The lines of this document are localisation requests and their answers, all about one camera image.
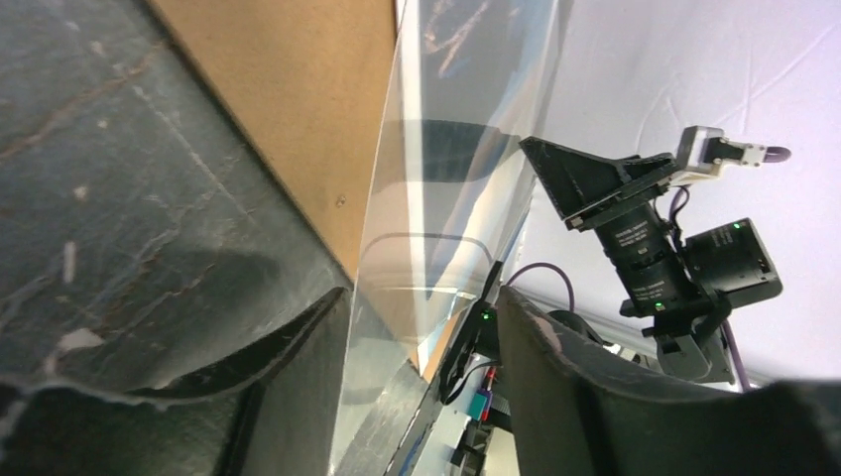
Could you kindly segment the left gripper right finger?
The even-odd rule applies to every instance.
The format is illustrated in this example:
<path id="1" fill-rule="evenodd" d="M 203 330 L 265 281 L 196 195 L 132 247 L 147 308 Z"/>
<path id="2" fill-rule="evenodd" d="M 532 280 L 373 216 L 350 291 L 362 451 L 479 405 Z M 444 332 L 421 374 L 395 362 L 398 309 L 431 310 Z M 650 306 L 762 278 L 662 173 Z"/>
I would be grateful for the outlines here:
<path id="1" fill-rule="evenodd" d="M 497 324 L 524 475 L 836 475 L 840 386 L 747 393 L 624 360 L 502 288 Z"/>

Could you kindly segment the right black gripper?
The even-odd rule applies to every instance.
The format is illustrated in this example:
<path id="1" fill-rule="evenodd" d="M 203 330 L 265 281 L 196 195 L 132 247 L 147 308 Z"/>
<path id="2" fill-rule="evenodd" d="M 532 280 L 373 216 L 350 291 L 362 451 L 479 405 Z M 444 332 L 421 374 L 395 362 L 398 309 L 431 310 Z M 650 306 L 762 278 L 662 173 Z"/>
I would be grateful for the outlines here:
<path id="1" fill-rule="evenodd" d="M 621 315 L 698 316 L 712 309 L 648 204 L 677 172 L 673 154 L 607 159 L 537 137 L 520 148 L 566 228 L 595 229 L 628 295 Z"/>

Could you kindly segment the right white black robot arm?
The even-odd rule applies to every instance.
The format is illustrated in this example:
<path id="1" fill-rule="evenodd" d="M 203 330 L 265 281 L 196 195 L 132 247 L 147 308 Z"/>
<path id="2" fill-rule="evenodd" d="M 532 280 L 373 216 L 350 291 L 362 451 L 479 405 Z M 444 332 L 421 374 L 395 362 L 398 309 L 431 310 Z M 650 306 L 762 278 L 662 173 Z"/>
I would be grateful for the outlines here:
<path id="1" fill-rule="evenodd" d="M 623 316 L 652 320 L 661 369 L 694 383 L 735 383 L 726 322 L 739 307 L 777 297 L 780 276 L 752 220 L 685 236 L 679 206 L 660 216 L 656 199 L 688 193 L 728 166 L 757 168 L 787 149 L 734 142 L 717 128 L 686 128 L 674 153 L 607 159 L 529 137 L 521 150 L 564 225 L 593 232 L 627 292 Z"/>

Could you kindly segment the clear plastic sheet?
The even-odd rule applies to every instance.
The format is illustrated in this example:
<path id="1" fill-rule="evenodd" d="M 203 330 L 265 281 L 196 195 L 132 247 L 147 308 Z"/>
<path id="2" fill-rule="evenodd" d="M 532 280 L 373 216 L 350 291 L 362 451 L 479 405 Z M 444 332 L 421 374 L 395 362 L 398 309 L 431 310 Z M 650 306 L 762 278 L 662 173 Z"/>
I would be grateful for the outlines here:
<path id="1" fill-rule="evenodd" d="M 328 471 L 380 474 L 455 328 L 510 256 L 567 1 L 408 1 L 354 277 Z"/>

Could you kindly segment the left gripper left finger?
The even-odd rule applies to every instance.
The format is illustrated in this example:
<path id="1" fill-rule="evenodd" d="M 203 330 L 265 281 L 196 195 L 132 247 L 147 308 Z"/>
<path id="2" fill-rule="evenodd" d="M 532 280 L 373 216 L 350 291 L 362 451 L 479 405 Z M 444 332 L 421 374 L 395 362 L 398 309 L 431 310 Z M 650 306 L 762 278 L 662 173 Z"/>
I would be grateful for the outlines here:
<path id="1" fill-rule="evenodd" d="M 324 475 L 349 292 L 161 389 L 1 388 L 5 475 Z"/>

